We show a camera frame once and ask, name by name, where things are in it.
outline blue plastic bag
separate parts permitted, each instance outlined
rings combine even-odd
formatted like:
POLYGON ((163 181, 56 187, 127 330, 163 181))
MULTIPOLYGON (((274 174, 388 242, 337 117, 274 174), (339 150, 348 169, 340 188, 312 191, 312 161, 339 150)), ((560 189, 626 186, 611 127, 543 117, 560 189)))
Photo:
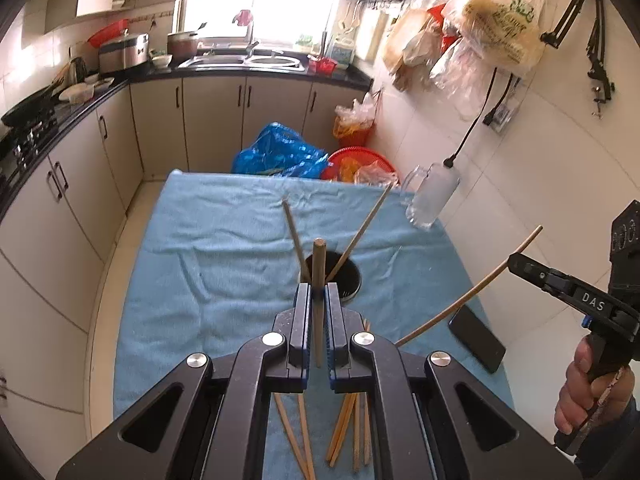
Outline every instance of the blue plastic bag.
POLYGON ((236 155, 231 173, 320 178, 329 155, 280 123, 267 124, 255 142, 236 155))

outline smartphone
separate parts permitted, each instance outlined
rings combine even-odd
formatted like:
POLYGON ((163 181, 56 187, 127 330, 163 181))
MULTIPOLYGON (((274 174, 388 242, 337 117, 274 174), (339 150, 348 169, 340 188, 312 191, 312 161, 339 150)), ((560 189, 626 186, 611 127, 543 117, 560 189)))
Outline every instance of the smartphone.
POLYGON ((489 373, 497 371, 506 349, 466 304, 453 315, 449 329, 489 373))

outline frying pan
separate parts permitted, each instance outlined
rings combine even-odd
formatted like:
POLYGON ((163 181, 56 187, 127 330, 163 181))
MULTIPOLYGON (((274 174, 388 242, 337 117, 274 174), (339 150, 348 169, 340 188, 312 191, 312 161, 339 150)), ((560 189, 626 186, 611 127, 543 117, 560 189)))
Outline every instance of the frying pan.
POLYGON ((29 97, 24 98, 2 116, 2 123, 5 126, 13 128, 15 126, 21 126, 33 119, 41 110, 50 106, 51 95, 59 84, 59 81, 54 82, 46 88, 41 88, 29 97))

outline gas stove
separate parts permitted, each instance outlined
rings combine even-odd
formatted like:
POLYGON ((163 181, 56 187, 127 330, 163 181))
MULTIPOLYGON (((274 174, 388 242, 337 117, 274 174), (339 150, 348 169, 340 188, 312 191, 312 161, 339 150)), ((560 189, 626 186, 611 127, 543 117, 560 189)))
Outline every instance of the gas stove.
POLYGON ((0 195, 37 163, 38 155, 57 132, 58 121, 52 107, 9 129, 0 141, 0 195))

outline blue towel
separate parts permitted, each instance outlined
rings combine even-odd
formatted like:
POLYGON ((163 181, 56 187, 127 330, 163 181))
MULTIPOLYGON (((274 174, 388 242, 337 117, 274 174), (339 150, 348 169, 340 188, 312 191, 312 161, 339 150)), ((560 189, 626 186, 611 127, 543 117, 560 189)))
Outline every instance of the blue towel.
MULTIPOLYGON (((124 305, 113 385, 114 416, 192 352, 236 352, 268 332, 275 315, 292 308, 299 266, 281 200, 287 197, 302 245, 322 237, 342 251, 382 189, 298 178, 182 174, 168 178, 146 229, 124 305)), ((351 255, 362 287, 346 304, 391 341, 431 319, 469 290, 471 282, 439 222, 412 227, 392 192, 351 255)), ((486 316, 477 299, 470 306, 486 316)), ((512 405, 504 369, 489 375, 441 322, 403 350, 446 350, 512 405)), ((373 478, 372 466, 352 472, 350 428, 335 470, 324 462, 340 410, 326 370, 312 365, 305 393, 318 480, 373 478)), ((284 396, 300 431, 294 396, 284 396)), ((298 433, 302 448, 302 438, 298 433)), ((265 479, 302 478, 271 403, 265 479)))

